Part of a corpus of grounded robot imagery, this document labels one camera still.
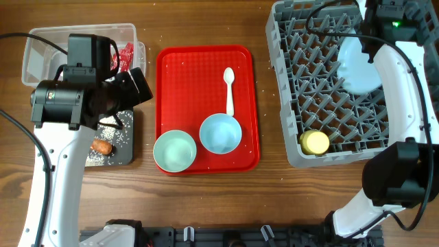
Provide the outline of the light blue bowl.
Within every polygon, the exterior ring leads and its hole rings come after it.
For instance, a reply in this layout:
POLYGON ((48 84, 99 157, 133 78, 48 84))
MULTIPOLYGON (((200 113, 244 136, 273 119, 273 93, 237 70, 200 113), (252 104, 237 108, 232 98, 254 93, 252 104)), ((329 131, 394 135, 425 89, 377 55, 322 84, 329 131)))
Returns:
POLYGON ((207 117, 200 126, 201 144, 214 154, 228 154, 241 143, 242 129, 239 122, 225 113, 207 117))

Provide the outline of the green bowl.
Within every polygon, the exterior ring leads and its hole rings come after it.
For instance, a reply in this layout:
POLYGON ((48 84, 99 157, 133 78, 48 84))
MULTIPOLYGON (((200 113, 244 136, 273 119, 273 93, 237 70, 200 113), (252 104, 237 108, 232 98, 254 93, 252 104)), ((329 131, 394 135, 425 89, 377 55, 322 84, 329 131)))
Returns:
POLYGON ((157 138, 153 157, 164 171, 178 173, 188 169, 194 162, 197 147, 194 139, 184 131, 170 130, 157 138))

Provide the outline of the light blue plate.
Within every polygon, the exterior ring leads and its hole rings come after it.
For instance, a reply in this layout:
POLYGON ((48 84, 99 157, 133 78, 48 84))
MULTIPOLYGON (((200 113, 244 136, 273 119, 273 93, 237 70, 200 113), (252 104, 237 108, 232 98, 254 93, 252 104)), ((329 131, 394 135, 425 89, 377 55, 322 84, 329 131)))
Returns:
POLYGON ((361 52, 362 45, 356 37, 344 37, 337 61, 337 76, 343 78, 342 88, 353 95, 365 95, 382 85, 378 71, 368 62, 369 55, 361 52))

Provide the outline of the yellow cup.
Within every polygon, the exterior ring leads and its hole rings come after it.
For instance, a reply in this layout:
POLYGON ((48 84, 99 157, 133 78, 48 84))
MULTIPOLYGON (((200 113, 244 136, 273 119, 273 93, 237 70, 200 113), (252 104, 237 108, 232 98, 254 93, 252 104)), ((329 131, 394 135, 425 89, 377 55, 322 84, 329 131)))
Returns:
POLYGON ((325 133, 317 130, 308 130, 299 137, 299 144, 304 154, 321 155, 328 150, 330 141, 325 133))

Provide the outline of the red sauce packet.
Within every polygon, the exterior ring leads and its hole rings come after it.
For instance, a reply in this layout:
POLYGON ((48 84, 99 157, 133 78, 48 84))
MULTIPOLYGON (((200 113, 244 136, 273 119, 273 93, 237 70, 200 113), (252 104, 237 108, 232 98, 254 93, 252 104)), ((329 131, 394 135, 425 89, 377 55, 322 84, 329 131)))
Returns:
POLYGON ((119 72, 129 70, 134 57, 134 45, 128 43, 123 49, 119 50, 119 72))

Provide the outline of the orange carrot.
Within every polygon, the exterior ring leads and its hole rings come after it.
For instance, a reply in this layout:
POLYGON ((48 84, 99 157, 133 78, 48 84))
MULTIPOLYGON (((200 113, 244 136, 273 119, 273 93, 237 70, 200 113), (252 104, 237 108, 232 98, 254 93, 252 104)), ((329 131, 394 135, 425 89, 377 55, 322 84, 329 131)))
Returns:
POLYGON ((107 141, 94 139, 91 145, 91 149, 100 154, 109 155, 112 152, 112 145, 107 141))

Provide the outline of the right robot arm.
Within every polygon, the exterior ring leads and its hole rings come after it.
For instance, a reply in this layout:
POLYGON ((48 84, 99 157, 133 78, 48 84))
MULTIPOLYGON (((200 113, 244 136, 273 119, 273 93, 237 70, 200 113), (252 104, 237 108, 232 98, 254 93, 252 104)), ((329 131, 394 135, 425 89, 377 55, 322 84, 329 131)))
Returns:
POLYGON ((438 17, 432 1, 358 1, 353 38, 381 80, 389 120, 385 150, 364 166, 362 188, 326 220, 331 239, 359 239, 405 209, 417 227, 438 195, 438 17))

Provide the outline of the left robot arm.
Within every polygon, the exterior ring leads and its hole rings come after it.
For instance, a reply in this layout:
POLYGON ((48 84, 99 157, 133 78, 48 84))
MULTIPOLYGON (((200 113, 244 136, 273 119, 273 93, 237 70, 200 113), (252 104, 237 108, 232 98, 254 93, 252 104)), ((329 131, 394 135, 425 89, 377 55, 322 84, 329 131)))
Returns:
POLYGON ((62 72, 31 94, 36 155, 20 246, 78 246, 84 167, 99 118, 153 97, 139 68, 111 67, 116 50, 110 38, 71 34, 62 72))

